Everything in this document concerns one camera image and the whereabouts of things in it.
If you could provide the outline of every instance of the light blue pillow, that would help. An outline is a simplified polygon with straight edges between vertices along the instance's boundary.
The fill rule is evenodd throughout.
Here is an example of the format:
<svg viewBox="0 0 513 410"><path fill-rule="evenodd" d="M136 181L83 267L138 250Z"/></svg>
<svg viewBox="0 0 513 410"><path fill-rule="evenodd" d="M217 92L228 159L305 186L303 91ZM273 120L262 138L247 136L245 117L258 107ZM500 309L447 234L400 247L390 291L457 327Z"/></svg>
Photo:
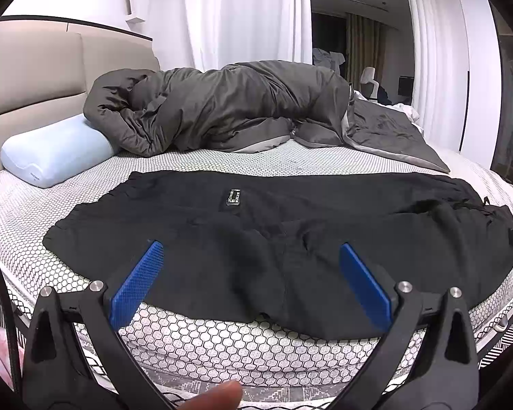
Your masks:
<svg viewBox="0 0 513 410"><path fill-rule="evenodd" d="M40 188L49 188L104 162L118 152L79 114L8 138L0 160L9 172Z"/></svg>

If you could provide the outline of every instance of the metal screw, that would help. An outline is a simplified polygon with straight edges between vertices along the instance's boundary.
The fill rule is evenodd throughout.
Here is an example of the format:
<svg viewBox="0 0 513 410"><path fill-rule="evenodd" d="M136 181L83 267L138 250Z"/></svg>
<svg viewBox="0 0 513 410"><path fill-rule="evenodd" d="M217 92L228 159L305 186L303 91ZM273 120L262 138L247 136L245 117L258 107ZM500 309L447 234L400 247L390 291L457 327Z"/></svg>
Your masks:
<svg viewBox="0 0 513 410"><path fill-rule="evenodd" d="M44 296L44 297L48 297L52 292L53 292L53 287L47 285L40 290L40 295Z"/></svg>
<svg viewBox="0 0 513 410"><path fill-rule="evenodd" d="M412 284L407 281L401 281L397 284L397 287L403 293L410 293L412 291Z"/></svg>
<svg viewBox="0 0 513 410"><path fill-rule="evenodd" d="M498 333L503 333L505 330L507 330L507 327L509 327L507 316L502 316L502 319L500 319L500 321L494 325L494 330L496 330Z"/></svg>
<svg viewBox="0 0 513 410"><path fill-rule="evenodd" d="M450 289L450 295L455 298L462 297L462 290L460 290L457 286L453 286Z"/></svg>
<svg viewBox="0 0 513 410"><path fill-rule="evenodd" d="M103 287L104 287L103 281L93 281L92 283L89 284L89 289L91 291L100 291L103 289Z"/></svg>

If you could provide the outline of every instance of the upholstered headboard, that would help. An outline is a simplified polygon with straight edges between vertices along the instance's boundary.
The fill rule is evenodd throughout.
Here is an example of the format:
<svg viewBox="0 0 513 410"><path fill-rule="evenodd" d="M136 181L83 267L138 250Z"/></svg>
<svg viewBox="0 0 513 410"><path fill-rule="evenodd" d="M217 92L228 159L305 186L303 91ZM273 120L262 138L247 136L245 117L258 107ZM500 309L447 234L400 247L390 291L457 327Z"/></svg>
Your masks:
<svg viewBox="0 0 513 410"><path fill-rule="evenodd" d="M80 114L94 80L121 68L159 70L152 41L72 20L0 21L0 148Z"/></svg>

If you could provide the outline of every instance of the black pants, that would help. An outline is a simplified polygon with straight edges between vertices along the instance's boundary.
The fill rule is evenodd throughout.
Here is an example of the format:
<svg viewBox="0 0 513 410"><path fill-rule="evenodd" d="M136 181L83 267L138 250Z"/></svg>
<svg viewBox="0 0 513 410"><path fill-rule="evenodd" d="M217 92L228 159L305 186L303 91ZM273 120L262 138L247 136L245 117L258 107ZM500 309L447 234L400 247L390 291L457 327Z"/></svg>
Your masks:
<svg viewBox="0 0 513 410"><path fill-rule="evenodd" d="M77 205L44 245L106 281L157 240L165 262L146 302L195 319L264 313L290 330L348 339L380 332L340 273L342 243L420 291L458 286L471 307L513 267L510 227L507 206L484 206L468 183L446 176L160 171L132 173Z"/></svg>

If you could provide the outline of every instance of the white hexagon-patterned mattress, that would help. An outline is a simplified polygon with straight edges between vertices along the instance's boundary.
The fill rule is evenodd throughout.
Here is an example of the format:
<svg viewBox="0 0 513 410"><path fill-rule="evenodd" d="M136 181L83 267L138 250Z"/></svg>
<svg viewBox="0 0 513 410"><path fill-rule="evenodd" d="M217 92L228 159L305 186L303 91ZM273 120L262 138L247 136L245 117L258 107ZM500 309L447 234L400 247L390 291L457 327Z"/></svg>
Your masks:
<svg viewBox="0 0 513 410"><path fill-rule="evenodd" d="M451 168L450 176L465 179L481 197L487 196L492 204L506 204L513 213L513 186L454 152L435 149ZM256 176L439 174L348 148L309 149L292 140L256 154L198 150L144 159L122 152L46 190L2 171L0 264L12 295L27 314L43 286L52 285L63 292L83 289L89 282L42 246L47 230L75 205L96 201L132 171L162 169ZM513 270L491 297L471 310L477 342L512 309ZM170 397L186 398L214 383L237 379L244 385L245 407L259 408L324 406L353 378L377 343L377 339L322 341L265 319L250 324L189 319L144 303L120 334L153 381ZM83 327L79 327L79 335L90 352L91 342ZM392 383L407 373L422 337L423 331L413 335Z"/></svg>

